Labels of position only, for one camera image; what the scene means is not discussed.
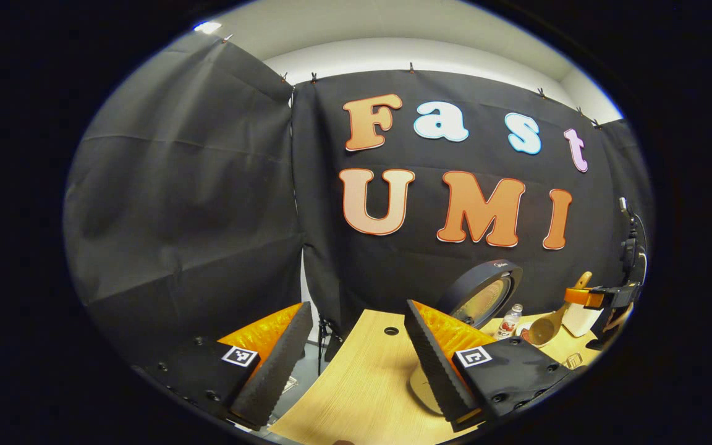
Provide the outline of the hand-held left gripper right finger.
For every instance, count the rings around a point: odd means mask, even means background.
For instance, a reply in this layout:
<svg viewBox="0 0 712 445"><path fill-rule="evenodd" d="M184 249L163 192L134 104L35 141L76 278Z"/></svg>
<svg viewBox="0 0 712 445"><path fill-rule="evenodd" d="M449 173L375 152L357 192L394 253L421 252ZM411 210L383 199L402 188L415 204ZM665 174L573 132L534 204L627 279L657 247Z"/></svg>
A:
<svg viewBox="0 0 712 445"><path fill-rule="evenodd" d="M405 329L452 430L515 418L571 381L572 372L520 336L497 341L408 300Z"/></svg>

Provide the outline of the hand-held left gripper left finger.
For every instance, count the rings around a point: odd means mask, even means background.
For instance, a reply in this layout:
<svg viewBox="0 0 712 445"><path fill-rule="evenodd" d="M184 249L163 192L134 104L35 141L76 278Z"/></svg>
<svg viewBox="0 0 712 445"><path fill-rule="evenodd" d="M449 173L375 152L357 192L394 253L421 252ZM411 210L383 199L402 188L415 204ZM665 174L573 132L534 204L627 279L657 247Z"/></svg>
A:
<svg viewBox="0 0 712 445"><path fill-rule="evenodd" d="M310 303L299 302L219 339L184 341L135 371L207 417L259 429L268 424L312 327Z"/></svg>

